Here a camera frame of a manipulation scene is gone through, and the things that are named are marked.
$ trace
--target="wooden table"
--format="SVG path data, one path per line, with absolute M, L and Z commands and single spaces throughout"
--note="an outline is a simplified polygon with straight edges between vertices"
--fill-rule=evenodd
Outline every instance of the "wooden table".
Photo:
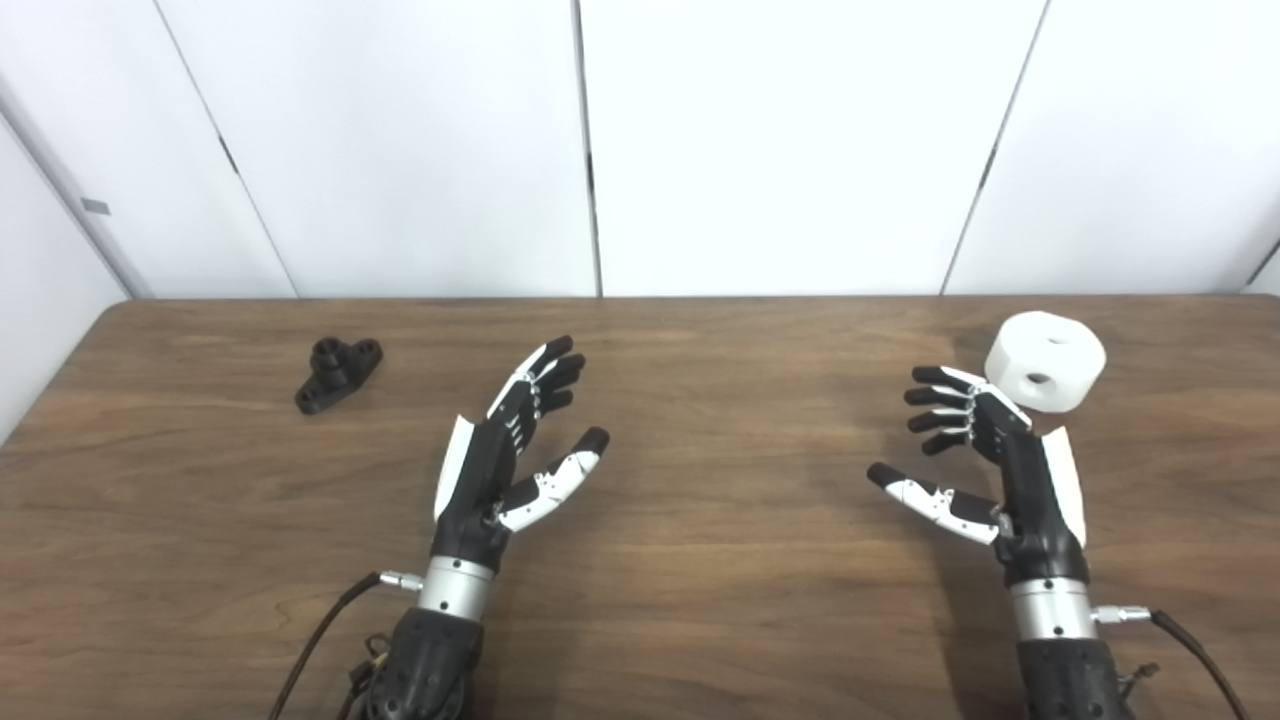
M 891 461 L 992 495 L 977 455 L 904 428 L 914 364 L 980 370 L 1007 315 L 1088 323 L 1110 364 L 1071 429 L 1098 602 L 1162 607 L 1254 717 L 1280 715 L 1280 313 L 1266 297 L 131 302 L 104 315 L 0 452 L 0 717 L 259 717 L 335 596 L 421 571 L 456 413 L 544 340 L 588 356 L 522 469 L 613 434 L 517 536 L 486 618 L 481 716 L 1020 716 L 988 550 L 864 479 Z M 324 334 L 375 337 L 357 395 L 303 416 Z M 10 338 L 22 352 L 22 338 Z M 338 620 L 289 717 L 329 719 L 360 641 Z M 1152 626 L 1143 720 L 1228 717 Z

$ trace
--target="white wall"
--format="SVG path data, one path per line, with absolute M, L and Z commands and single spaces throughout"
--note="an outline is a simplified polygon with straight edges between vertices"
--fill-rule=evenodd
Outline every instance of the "white wall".
M 301 295 L 595 295 L 568 0 L 160 6 Z
M 0 118 L 0 383 L 4 442 L 99 314 L 124 300 L 79 225 Z
M 1280 238 L 1280 4 L 1052 3 L 952 293 L 1235 292 Z
M 0 0 L 0 108 L 137 295 L 294 295 L 150 1 Z
M 1042 6 L 582 0 L 605 295 L 937 293 Z

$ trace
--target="robotic forearm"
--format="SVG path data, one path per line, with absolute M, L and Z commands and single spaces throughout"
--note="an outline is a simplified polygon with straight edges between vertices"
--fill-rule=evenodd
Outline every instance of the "robotic forearm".
M 566 354 L 567 336 L 539 347 L 511 375 L 479 424 L 454 423 L 435 497 L 435 536 L 426 574 L 387 574 L 417 593 L 392 634 L 369 692 L 366 715 L 387 720 L 458 717 L 480 660 L 480 623 L 512 533 L 573 493 L 600 460 L 609 434 L 591 428 L 545 470 L 512 483 L 516 459 L 538 421 L 573 400 L 566 389 L 585 365 Z

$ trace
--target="cable connector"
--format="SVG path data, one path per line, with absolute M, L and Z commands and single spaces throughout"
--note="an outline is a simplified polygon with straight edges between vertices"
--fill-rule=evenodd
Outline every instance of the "cable connector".
M 378 579 L 381 580 L 384 585 L 397 587 L 408 592 L 422 592 L 422 583 L 425 582 L 420 575 L 396 573 L 394 570 L 383 570 L 378 575 Z
M 1102 625 L 1146 623 L 1148 620 L 1151 620 L 1151 609 L 1140 605 L 1100 605 L 1093 609 L 1093 621 Z

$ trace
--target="prosthetic hand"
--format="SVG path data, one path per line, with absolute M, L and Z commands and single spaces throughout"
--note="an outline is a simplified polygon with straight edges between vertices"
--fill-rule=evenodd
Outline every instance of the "prosthetic hand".
M 502 387 L 484 420 L 458 418 L 435 496 L 435 537 L 425 577 L 384 574 L 417 592 L 417 606 L 396 625 L 385 662 L 369 692 L 366 715 L 385 720 L 458 717 L 480 659 L 480 619 L 512 533 L 573 493 L 595 468 L 609 434 L 591 428 L 545 470 L 515 484 L 516 459 L 544 415 L 573 401 L 568 386 L 585 365 L 568 336 L 529 356 Z
M 951 368 L 915 368 L 911 375 L 929 387 L 908 391 L 908 404 L 941 405 L 908 423 L 914 432 L 940 429 L 924 442 L 925 455 L 973 447 L 1000 465 L 1004 503 L 909 478 L 882 462 L 867 477 L 934 524 L 995 548 L 1014 598 L 1030 717 L 1130 717 L 1128 687 L 1121 688 L 1097 623 L 1148 619 L 1149 612 L 1096 611 L 1089 603 L 1084 507 L 1066 430 L 1037 437 L 1030 419 L 980 377 Z

